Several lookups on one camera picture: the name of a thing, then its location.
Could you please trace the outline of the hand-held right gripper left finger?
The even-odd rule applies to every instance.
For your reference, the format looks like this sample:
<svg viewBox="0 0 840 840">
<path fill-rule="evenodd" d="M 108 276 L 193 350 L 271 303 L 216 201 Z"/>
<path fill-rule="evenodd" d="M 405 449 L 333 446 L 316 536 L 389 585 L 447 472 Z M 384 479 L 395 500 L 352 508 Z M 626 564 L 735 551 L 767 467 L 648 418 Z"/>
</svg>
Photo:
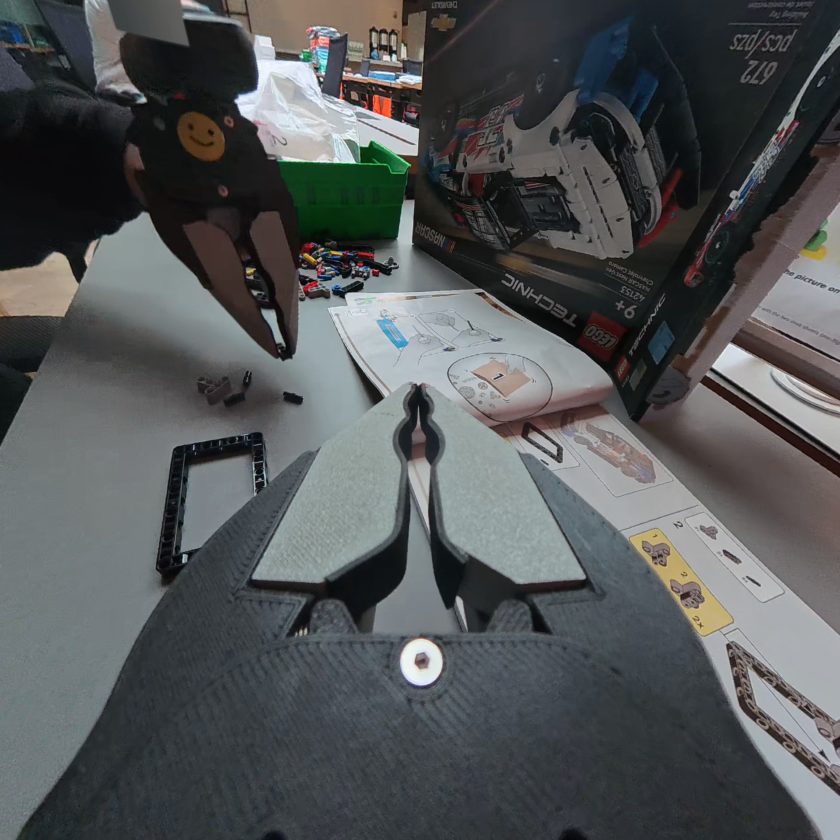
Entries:
<svg viewBox="0 0 840 840">
<path fill-rule="evenodd" d="M 261 551 L 255 585 L 334 598 L 355 618 L 394 592 L 406 571 L 418 391 L 405 383 L 320 447 Z"/>
</svg>

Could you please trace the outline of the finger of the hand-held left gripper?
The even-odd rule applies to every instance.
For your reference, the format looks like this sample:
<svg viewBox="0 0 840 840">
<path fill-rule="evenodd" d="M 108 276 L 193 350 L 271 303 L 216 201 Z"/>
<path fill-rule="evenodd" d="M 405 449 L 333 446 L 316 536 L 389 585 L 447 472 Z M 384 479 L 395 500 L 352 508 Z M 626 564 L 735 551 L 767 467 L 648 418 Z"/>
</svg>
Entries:
<svg viewBox="0 0 840 840">
<path fill-rule="evenodd" d="M 249 228 L 262 211 L 278 211 L 284 226 L 280 210 L 161 211 L 164 243 L 249 337 L 250 305 L 255 301 L 245 284 L 244 263 L 255 264 Z"/>
<path fill-rule="evenodd" d="M 287 361 L 298 348 L 298 269 L 294 264 L 286 230 L 278 211 L 257 214 L 248 231 L 250 253 L 263 277 L 268 298 L 276 315 L 279 339 L 257 306 L 250 305 L 252 318 L 247 332 L 275 359 Z"/>
</svg>

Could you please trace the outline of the person's left forearm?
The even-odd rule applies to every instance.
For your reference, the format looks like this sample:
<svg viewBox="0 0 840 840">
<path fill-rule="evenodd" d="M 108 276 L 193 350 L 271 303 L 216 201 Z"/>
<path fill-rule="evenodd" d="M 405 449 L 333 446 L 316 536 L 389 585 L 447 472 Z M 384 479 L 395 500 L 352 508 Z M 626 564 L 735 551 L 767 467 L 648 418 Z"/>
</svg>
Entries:
<svg viewBox="0 0 840 840">
<path fill-rule="evenodd" d="M 2 270 L 59 253 L 81 280 L 89 245 L 144 211 L 129 105 L 55 78 L 32 81 L 2 48 Z"/>
</svg>

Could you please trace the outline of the pile of small lego pieces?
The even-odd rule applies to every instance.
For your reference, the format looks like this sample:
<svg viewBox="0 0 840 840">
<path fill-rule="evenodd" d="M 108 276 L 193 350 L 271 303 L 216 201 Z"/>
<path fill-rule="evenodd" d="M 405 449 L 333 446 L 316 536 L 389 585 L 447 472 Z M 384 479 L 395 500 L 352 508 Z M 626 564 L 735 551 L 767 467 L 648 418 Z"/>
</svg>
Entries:
<svg viewBox="0 0 840 840">
<path fill-rule="evenodd" d="M 305 243 L 299 252 L 299 298 L 346 299 L 363 291 L 373 277 L 390 276 L 400 265 L 393 257 L 376 258 L 371 248 L 340 248 L 328 242 Z"/>
</svg>

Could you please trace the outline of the green plastic bin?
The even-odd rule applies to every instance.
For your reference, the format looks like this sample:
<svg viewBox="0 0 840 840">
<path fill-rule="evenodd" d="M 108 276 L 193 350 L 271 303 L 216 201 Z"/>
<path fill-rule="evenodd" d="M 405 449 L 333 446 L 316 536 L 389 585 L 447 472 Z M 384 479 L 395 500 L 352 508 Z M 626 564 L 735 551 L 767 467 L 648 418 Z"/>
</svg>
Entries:
<svg viewBox="0 0 840 840">
<path fill-rule="evenodd" d="M 360 162 L 279 161 L 303 242 L 398 238 L 410 164 L 377 142 Z"/>
</svg>

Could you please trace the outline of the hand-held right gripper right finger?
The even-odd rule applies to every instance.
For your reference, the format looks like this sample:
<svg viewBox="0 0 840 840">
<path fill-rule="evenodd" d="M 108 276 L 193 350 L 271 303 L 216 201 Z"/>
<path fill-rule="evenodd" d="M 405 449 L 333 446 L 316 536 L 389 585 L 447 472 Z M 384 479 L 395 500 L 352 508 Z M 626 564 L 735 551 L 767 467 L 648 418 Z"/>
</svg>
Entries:
<svg viewBox="0 0 840 840">
<path fill-rule="evenodd" d="M 547 631 L 533 598 L 586 573 L 523 454 L 431 385 L 420 386 L 427 518 L 437 591 L 489 631 Z"/>
</svg>

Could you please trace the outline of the lego set box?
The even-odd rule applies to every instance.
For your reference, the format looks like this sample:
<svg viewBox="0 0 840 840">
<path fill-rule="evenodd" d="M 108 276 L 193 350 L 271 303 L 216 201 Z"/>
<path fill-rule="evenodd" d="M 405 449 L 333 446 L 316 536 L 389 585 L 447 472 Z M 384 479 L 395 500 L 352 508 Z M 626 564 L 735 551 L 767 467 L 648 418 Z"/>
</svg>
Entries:
<svg viewBox="0 0 840 840">
<path fill-rule="evenodd" d="M 414 244 L 640 419 L 838 109 L 838 6 L 429 2 Z"/>
</svg>

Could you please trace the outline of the black lego frame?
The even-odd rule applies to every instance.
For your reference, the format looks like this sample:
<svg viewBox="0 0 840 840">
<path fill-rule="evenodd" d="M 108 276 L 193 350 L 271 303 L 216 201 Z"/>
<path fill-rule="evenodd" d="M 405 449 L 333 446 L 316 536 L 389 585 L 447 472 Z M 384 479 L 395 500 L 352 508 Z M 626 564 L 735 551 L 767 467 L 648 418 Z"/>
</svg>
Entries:
<svg viewBox="0 0 840 840">
<path fill-rule="evenodd" d="M 249 457 L 253 494 L 257 496 L 269 483 L 266 443 L 262 433 L 211 438 L 173 448 L 155 562 L 155 570 L 163 581 L 174 579 L 197 551 L 182 548 L 190 468 L 199 463 L 240 455 Z"/>
<path fill-rule="evenodd" d="M 244 270 L 246 287 L 266 323 L 269 337 L 279 358 L 284 361 L 290 360 L 295 353 L 297 340 L 291 334 L 287 313 L 271 296 L 273 286 L 259 272 L 258 267 L 247 261 L 244 263 Z"/>
</svg>

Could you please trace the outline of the lego instruction booklet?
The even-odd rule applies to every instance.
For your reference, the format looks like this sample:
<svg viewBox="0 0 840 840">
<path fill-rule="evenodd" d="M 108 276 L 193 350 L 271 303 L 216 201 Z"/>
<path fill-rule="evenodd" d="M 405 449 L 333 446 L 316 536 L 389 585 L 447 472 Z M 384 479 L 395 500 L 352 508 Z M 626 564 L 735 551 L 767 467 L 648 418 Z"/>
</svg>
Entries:
<svg viewBox="0 0 840 840">
<path fill-rule="evenodd" d="M 755 745 L 838 838 L 838 634 L 601 403 L 582 351 L 485 292 L 353 292 L 330 309 L 384 395 L 427 383 L 561 477 L 621 531 L 681 607 Z"/>
</svg>

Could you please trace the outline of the clear plastic bag of parts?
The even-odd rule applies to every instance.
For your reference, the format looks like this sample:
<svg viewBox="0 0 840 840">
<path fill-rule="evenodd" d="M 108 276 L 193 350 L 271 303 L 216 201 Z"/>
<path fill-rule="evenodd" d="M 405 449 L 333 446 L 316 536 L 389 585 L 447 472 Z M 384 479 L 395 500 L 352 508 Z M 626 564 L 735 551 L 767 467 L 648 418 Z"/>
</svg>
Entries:
<svg viewBox="0 0 840 840">
<path fill-rule="evenodd" d="M 290 67 L 287 91 L 286 145 L 281 159 L 318 163 L 359 163 L 361 142 L 355 111 L 322 91 L 309 65 Z"/>
</svg>

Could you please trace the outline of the printed paper sheet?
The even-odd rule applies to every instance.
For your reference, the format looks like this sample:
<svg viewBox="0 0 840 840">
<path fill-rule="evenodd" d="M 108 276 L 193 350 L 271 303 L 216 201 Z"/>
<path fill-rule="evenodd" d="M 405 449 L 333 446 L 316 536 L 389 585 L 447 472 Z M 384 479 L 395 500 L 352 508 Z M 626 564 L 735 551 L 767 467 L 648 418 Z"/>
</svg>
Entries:
<svg viewBox="0 0 840 840">
<path fill-rule="evenodd" d="M 815 231 L 752 317 L 839 359 L 839 208 Z"/>
</svg>

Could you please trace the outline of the black office chair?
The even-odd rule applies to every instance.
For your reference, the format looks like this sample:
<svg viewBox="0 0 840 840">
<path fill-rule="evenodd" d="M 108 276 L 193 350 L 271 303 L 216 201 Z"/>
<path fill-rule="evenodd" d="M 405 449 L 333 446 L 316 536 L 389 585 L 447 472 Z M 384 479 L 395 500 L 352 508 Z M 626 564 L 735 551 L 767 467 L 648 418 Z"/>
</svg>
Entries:
<svg viewBox="0 0 840 840">
<path fill-rule="evenodd" d="M 343 73 L 348 55 L 348 34 L 329 40 L 327 63 L 323 72 L 322 92 L 326 96 L 341 98 Z"/>
</svg>

